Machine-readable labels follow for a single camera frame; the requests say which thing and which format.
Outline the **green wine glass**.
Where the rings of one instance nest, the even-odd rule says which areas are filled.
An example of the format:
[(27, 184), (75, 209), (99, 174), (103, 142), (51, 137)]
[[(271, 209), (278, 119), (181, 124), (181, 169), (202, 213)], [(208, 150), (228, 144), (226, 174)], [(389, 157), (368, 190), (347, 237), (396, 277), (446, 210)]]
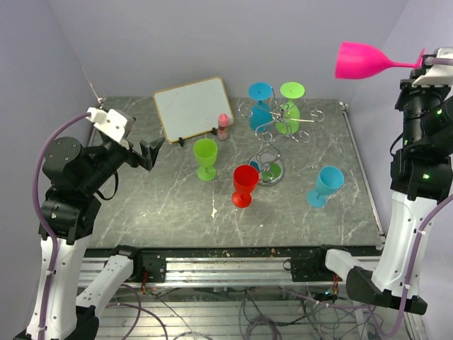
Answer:
[(287, 102), (280, 106), (283, 109), (283, 119), (281, 123), (276, 123), (277, 131), (283, 135), (293, 135), (299, 129), (300, 112), (297, 102), (305, 94), (305, 88), (302, 84), (289, 81), (280, 87), (280, 93)]
[(200, 139), (194, 144), (193, 153), (198, 164), (198, 178), (202, 181), (213, 180), (217, 175), (214, 167), (218, 153), (216, 142), (207, 138)]

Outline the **pink wine glass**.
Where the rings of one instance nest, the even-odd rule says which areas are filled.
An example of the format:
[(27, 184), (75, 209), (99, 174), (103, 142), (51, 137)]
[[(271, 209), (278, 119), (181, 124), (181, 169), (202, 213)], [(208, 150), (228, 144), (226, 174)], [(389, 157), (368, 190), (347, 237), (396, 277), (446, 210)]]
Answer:
[(424, 49), (420, 51), (414, 63), (395, 62), (375, 46), (345, 41), (338, 50), (335, 78), (366, 79), (390, 68), (416, 69), (422, 64), (424, 52)]

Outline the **blue wine glass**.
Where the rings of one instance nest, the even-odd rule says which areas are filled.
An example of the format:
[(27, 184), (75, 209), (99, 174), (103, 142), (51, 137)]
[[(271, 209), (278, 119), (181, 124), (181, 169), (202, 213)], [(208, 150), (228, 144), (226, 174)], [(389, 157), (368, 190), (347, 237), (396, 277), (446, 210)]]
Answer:
[(307, 193), (308, 204), (313, 208), (322, 208), (327, 198), (338, 191), (344, 184), (343, 172), (335, 166), (323, 167), (315, 181), (315, 189)]
[(270, 106), (265, 102), (272, 94), (272, 86), (265, 82), (256, 82), (248, 89), (248, 95), (254, 101), (248, 120), (249, 127), (258, 133), (263, 133), (273, 119)]

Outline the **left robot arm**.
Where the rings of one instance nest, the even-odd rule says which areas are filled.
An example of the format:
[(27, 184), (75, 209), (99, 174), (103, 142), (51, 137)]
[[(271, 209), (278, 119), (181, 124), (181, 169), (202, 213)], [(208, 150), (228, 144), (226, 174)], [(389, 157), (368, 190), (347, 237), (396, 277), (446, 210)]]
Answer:
[(140, 142), (141, 152), (109, 137), (83, 147), (73, 137), (61, 137), (45, 150), (41, 171), (51, 186), (39, 204), (42, 269), (33, 315), (17, 339), (94, 339), (106, 305), (125, 281), (145, 274), (141, 250), (120, 245), (102, 271), (78, 293), (79, 274), (95, 218), (104, 200), (100, 187), (117, 178), (123, 164), (150, 171), (164, 143)]

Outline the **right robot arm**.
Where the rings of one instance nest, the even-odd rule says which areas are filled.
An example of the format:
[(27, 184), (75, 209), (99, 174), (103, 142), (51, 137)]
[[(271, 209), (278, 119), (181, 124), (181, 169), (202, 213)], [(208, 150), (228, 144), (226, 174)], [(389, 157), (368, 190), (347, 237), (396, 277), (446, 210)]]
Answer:
[(402, 146), (391, 162), (391, 219), (377, 267), (366, 269), (333, 246), (323, 246), (311, 267), (323, 281), (337, 274), (351, 300), (417, 315), (428, 307), (418, 283), (430, 220), (452, 187), (452, 72), (431, 76), (432, 70), (420, 67), (400, 82)]

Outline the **red wine glass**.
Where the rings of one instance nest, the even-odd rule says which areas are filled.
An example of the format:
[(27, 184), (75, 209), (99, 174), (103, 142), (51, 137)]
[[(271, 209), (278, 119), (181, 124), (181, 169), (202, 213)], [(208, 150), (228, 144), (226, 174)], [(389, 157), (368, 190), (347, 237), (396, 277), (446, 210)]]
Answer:
[(235, 169), (231, 201), (237, 208), (247, 208), (251, 204), (251, 193), (255, 190), (258, 180), (259, 174), (251, 165), (243, 164)]

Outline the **chrome wine glass rack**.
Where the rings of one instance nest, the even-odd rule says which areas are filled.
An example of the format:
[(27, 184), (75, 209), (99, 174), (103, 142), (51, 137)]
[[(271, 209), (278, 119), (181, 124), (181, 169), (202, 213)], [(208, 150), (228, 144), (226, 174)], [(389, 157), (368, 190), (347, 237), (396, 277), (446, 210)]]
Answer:
[[(254, 130), (253, 134), (260, 142), (260, 149), (249, 160), (249, 164), (253, 166), (260, 179), (258, 184), (261, 186), (273, 186), (279, 183), (284, 175), (284, 166), (282, 163), (282, 152), (279, 148), (279, 139), (291, 140), (297, 143), (306, 144), (310, 142), (311, 136), (307, 131), (302, 129), (303, 123), (317, 123), (325, 119), (325, 114), (321, 110), (313, 110), (309, 113), (309, 118), (302, 118), (300, 114), (299, 129), (293, 135), (283, 135), (279, 133), (275, 127), (276, 123), (281, 123), (283, 119), (283, 109), (280, 106), (287, 102), (287, 99), (282, 96), (278, 99), (274, 88), (273, 94), (265, 102), (270, 106), (272, 121), (266, 126), (263, 133), (258, 133)], [(304, 96), (298, 100), (297, 106), (304, 100)], [(237, 104), (238, 113), (249, 120), (251, 109), (254, 101), (249, 97), (246, 100), (241, 100)]]

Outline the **small pink bottle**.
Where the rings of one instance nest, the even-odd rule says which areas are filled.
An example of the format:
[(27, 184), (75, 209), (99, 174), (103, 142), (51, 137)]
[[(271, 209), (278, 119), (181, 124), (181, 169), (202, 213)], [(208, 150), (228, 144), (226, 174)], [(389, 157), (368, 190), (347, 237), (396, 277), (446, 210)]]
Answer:
[(222, 141), (229, 138), (229, 116), (226, 113), (222, 113), (218, 117), (217, 137)]

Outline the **small whiteboard with wooden frame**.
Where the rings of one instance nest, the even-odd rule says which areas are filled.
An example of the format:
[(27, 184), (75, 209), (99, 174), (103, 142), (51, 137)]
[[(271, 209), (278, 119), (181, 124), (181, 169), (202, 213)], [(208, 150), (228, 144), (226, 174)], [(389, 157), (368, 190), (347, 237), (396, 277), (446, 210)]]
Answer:
[(219, 76), (157, 91), (153, 100), (170, 143), (211, 132), (218, 127), (218, 117), (223, 113), (229, 117), (230, 125), (235, 121)]

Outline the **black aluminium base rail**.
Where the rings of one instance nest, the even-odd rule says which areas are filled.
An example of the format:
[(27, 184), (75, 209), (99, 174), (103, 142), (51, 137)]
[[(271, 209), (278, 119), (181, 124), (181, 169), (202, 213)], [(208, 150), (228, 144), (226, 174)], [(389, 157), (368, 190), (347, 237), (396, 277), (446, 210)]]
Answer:
[(317, 246), (143, 248), (147, 282), (155, 287), (296, 285), (331, 282), (315, 270)]

